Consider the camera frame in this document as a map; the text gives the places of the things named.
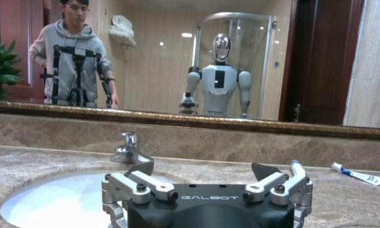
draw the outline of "eyeglasses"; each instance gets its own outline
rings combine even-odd
[[[71,4],[71,5],[65,4],[65,6],[69,7],[75,12],[78,10],[81,10],[81,12],[83,12],[83,13],[89,12],[89,8],[86,6],[81,6],[79,7],[79,6],[74,5],[74,4]]]

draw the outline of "marble backsplash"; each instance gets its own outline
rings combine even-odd
[[[380,142],[79,121],[0,114],[0,145],[113,153],[117,133],[136,131],[138,150],[158,157],[289,164],[380,171]]]

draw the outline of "person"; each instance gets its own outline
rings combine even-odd
[[[114,86],[113,66],[106,59],[106,51],[101,40],[85,24],[89,12],[89,0],[59,0],[59,7],[63,13],[63,19],[45,26],[41,30],[37,40],[29,47],[31,59],[53,74],[53,46],[71,46],[79,49],[101,53],[101,69],[105,81],[107,82],[111,94],[111,108],[118,108],[118,95]],[[87,107],[97,107],[97,85],[95,85],[95,58],[86,57],[82,65],[81,87],[87,94]],[[58,62],[58,96],[57,104],[67,105],[67,94],[75,87],[75,67],[71,55],[61,52]],[[45,79],[45,104],[51,104],[51,78]]]

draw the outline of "gold mirror frame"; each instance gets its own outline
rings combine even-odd
[[[244,132],[380,140],[380,128],[345,127],[308,123],[230,119],[128,110],[54,106],[46,104],[30,104],[18,102],[0,101],[0,113],[59,117],[91,121],[110,121],[117,123],[154,124]]]

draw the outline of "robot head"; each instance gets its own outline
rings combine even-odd
[[[220,63],[225,63],[230,50],[230,37],[225,33],[217,34],[213,42],[213,55],[214,60]]]

